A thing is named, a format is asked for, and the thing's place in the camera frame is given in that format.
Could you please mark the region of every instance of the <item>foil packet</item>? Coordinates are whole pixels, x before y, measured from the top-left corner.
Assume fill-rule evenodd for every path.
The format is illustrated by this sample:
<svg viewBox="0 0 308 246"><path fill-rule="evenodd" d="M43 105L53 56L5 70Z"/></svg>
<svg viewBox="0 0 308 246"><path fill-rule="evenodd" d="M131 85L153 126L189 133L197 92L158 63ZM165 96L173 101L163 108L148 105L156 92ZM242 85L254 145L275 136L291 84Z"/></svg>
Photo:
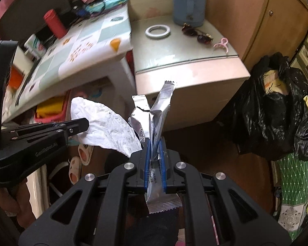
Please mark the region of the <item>foil packet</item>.
<svg viewBox="0 0 308 246"><path fill-rule="evenodd" d="M161 155L164 153L159 153L163 125L170 109L170 100L175 88L176 83L165 81L151 109L145 95L132 97L135 109L129 117L128 123L138 134L143 146L146 138L149 138L150 141L151 163L148 172L148 188L145 194L149 213L159 213L182 206L177 194L166 194L164 192L160 166Z"/></svg>
<svg viewBox="0 0 308 246"><path fill-rule="evenodd" d="M132 99L135 103L135 109L132 111L128 123L137 133L140 143L145 146L145 139L150 138L148 124L150 107L145 95L134 95Z"/></svg>
<svg viewBox="0 0 308 246"><path fill-rule="evenodd" d="M159 213L183 206L178 194L166 194L163 191L160 161L152 161L150 164L145 200L149 213Z"/></svg>
<svg viewBox="0 0 308 246"><path fill-rule="evenodd" d="M152 161L157 161L159 159L158 147L163 131L164 121L167 118L167 114L170 110L170 101L174 89L177 84L173 81L165 81L159 95L156 98L155 103L150 109L150 113L153 114L153 120L150 121L152 146Z"/></svg>

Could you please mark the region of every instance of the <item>sunglasses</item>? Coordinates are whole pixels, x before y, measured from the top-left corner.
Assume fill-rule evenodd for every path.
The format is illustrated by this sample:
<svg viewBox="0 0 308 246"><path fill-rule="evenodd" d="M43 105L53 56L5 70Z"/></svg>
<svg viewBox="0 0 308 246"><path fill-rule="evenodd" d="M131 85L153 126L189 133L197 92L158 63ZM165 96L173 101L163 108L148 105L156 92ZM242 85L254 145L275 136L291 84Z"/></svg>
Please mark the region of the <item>sunglasses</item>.
<svg viewBox="0 0 308 246"><path fill-rule="evenodd" d="M210 42L213 41L213 37L211 35L206 34L202 31L200 31L199 29L192 27L191 25L189 25L187 23L184 23L184 26L181 29L181 31L187 36L197 36L197 41L199 43L209 44Z"/></svg>

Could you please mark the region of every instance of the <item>black plastic bag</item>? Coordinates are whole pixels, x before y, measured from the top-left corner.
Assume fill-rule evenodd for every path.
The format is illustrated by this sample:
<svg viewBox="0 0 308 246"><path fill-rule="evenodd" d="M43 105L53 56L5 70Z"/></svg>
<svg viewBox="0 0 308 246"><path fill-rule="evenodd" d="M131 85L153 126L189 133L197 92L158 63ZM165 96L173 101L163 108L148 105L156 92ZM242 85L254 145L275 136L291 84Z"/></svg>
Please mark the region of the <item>black plastic bag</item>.
<svg viewBox="0 0 308 246"><path fill-rule="evenodd" d="M289 153L308 160L308 109L303 98L308 82L301 70L289 66L288 57L264 56L253 67L251 77L216 117L238 144L240 154L254 153L278 160ZM277 70L289 94L266 94L263 74Z"/></svg>

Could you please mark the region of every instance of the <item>crumpled paper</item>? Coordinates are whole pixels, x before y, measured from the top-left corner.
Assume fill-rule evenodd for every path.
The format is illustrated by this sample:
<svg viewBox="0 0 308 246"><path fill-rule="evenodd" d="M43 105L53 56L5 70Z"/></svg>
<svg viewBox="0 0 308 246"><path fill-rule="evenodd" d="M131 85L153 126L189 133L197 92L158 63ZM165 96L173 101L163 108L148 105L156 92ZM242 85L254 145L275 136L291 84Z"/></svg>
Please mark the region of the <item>crumpled paper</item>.
<svg viewBox="0 0 308 246"><path fill-rule="evenodd" d="M76 139L92 146L114 149L130 157L141 150L140 141L132 127L107 106L76 97L71 102L71 119L85 117L89 121L87 131L76 135Z"/></svg>

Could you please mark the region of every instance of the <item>green patterned cloth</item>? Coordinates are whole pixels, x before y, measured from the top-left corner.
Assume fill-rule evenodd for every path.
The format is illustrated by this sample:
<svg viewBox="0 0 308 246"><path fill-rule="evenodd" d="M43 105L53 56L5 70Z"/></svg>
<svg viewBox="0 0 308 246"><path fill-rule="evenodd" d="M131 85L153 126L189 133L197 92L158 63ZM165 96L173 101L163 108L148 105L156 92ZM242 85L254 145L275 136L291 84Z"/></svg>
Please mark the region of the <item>green patterned cloth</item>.
<svg viewBox="0 0 308 246"><path fill-rule="evenodd" d="M282 178L282 208L279 224L294 240L301 232L308 203L308 161L301 161L295 154L288 154L277 161Z"/></svg>

